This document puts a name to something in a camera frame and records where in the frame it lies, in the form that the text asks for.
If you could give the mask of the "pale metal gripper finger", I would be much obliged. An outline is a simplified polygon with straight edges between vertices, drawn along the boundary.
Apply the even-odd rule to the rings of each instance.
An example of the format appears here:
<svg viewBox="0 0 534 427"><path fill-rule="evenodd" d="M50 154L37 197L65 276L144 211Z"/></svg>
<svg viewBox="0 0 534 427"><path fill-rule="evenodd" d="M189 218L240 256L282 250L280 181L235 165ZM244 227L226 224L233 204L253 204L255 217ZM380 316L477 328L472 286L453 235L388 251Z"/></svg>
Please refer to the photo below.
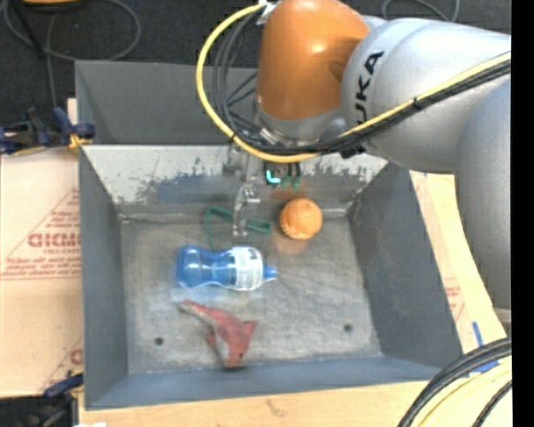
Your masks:
<svg viewBox="0 0 534 427"><path fill-rule="evenodd" d="M233 206L232 233L234 237L244 237L247 234L247 223L255 216L261 204L261 198L256 186L244 183L238 190Z"/></svg>
<svg viewBox="0 0 534 427"><path fill-rule="evenodd" d="M222 163L222 176L247 181L250 154L237 144L230 144Z"/></svg>

